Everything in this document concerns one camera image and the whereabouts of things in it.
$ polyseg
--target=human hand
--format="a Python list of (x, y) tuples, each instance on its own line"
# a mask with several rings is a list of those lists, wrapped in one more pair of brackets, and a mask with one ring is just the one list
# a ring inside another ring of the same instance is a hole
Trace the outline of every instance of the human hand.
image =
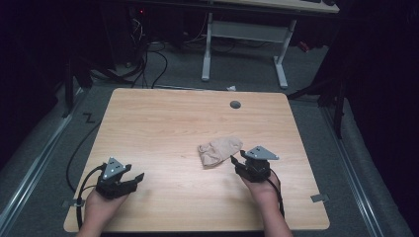
[[(268, 206), (278, 206), (278, 196), (277, 193), (270, 183), (264, 181), (262, 183), (251, 183), (250, 181), (241, 178), (243, 183), (247, 186), (252, 195), (252, 198), (255, 200), (258, 207), (262, 208), (266, 205)], [(281, 189), (281, 183), (277, 176), (271, 172), (269, 180), (277, 187), (278, 190)]]
[(77, 236), (100, 236), (128, 195), (106, 199), (93, 190), (86, 199), (84, 223)]
[[(281, 215), (278, 205), (278, 195), (274, 187), (272, 187), (268, 181), (251, 183), (244, 178), (241, 179), (249, 189), (252, 198), (255, 200), (262, 214), (265, 237), (293, 236), (284, 217)], [(281, 182), (277, 178), (277, 175), (272, 171), (269, 180), (279, 191), (281, 190)]]

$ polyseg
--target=wrist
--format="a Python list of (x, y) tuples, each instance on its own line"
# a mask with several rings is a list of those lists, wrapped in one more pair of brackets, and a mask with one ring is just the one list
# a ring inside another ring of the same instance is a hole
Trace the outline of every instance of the wrist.
[(81, 226), (80, 231), (77, 234), (77, 237), (99, 237), (101, 236), (104, 228), (104, 224), (86, 221)]

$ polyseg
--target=crumpled cloth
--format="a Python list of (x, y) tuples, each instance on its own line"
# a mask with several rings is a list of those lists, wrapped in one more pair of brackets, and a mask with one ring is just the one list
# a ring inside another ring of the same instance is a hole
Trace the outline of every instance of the crumpled cloth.
[(220, 137), (210, 143), (198, 146), (204, 166), (215, 166), (237, 153), (243, 142), (235, 136)]

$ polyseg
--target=white desk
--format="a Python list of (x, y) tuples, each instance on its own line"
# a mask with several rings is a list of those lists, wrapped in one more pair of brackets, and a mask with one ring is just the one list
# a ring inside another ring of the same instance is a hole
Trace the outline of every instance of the white desk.
[[(262, 7), (273, 7), (295, 11), (310, 11), (317, 13), (338, 13), (339, 8), (327, 6), (323, 2), (311, 3), (300, 0), (213, 0), (213, 2), (246, 4)], [(204, 55), (202, 80), (210, 79), (210, 45), (212, 37), (224, 37), (242, 40), (259, 40), (269, 42), (280, 42), (282, 44), (278, 56), (274, 56), (274, 63), (277, 69), (278, 80), (281, 88), (287, 89), (288, 83), (283, 68), (283, 60), (293, 36), (296, 20), (292, 20), (288, 27), (270, 27), (253, 24), (241, 24), (223, 21), (214, 21), (212, 13), (209, 13), (207, 30), (207, 47)]]

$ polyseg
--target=desk leg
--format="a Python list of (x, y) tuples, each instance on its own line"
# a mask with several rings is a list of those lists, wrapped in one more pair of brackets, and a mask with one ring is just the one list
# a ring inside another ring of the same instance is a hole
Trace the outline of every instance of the desk leg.
[(208, 81), (210, 79), (210, 40), (212, 35), (212, 13), (209, 13), (209, 23), (207, 28), (207, 47), (206, 54), (204, 55), (204, 65), (203, 65), (203, 81)]
[(274, 57), (275, 67), (277, 68), (278, 80), (280, 81), (280, 87), (282, 89), (288, 88), (286, 74), (284, 73), (283, 60), (287, 52), (287, 48), (290, 44), (291, 37), (293, 36), (293, 30), (295, 28), (296, 20), (292, 20), (290, 27), (288, 28), (286, 38), (283, 42), (283, 48), (279, 56)]

